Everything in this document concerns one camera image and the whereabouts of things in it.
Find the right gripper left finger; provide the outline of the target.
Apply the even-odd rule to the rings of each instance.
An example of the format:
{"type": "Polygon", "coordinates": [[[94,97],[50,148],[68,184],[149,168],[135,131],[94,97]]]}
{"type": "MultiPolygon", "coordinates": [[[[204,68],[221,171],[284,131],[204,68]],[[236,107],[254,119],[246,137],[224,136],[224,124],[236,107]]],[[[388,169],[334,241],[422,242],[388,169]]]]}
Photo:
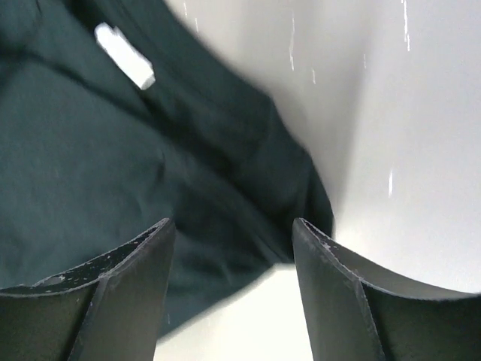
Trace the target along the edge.
{"type": "Polygon", "coordinates": [[[163,219],[122,246],[1,291],[1,358],[152,360],[174,250],[163,219]]]}

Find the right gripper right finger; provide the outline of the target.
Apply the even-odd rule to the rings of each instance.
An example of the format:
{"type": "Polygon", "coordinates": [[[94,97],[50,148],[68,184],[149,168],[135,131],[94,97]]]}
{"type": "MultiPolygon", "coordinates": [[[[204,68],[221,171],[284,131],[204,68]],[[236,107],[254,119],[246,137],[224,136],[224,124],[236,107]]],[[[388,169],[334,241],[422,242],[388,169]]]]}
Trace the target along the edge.
{"type": "Polygon", "coordinates": [[[293,223],[314,360],[478,360],[480,296],[425,284],[293,223]]]}

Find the black t shirt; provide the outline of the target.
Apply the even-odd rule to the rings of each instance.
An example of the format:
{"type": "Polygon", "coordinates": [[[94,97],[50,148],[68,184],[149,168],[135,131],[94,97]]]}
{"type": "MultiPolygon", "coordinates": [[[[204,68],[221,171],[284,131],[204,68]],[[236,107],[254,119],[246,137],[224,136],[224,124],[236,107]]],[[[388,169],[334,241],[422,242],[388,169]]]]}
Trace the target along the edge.
{"type": "Polygon", "coordinates": [[[1,285],[33,284],[161,219],[177,227],[163,335],[332,230],[271,99],[162,1],[1,3],[1,285]]]}

